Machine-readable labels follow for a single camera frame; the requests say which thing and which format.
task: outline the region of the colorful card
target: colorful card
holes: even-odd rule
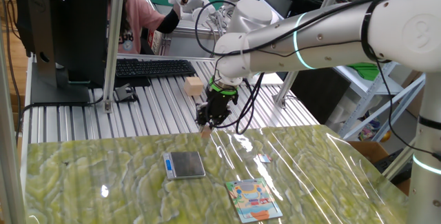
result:
[[[271,158],[266,154],[258,154],[259,160],[262,163],[271,163]]]
[[[242,223],[282,216],[264,179],[233,181],[226,185]]]

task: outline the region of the black keyboard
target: black keyboard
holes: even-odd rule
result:
[[[186,60],[118,59],[116,61],[116,76],[120,78],[188,76],[195,73],[193,66]]]

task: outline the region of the green marble surface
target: green marble surface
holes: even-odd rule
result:
[[[407,197],[325,126],[28,146],[28,223],[240,223],[225,183],[263,177],[283,217],[403,223]],[[164,152],[199,151],[207,176],[168,181]],[[262,164],[257,154],[268,154]]]

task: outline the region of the green led ring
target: green led ring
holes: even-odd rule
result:
[[[213,78],[209,79],[209,85],[210,85],[210,87],[213,90],[215,90],[215,91],[217,91],[217,92],[219,92],[221,94],[225,94],[225,95],[229,95],[229,96],[234,96],[235,94],[237,94],[237,90],[234,90],[234,91],[229,91],[228,90],[228,91],[226,91],[224,89],[220,89],[219,87],[216,86],[216,84],[213,83]]]

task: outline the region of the person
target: person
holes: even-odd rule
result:
[[[123,0],[118,53],[140,53],[142,28],[164,34],[173,32],[179,24],[179,13],[177,5],[165,16],[155,11],[146,0]]]

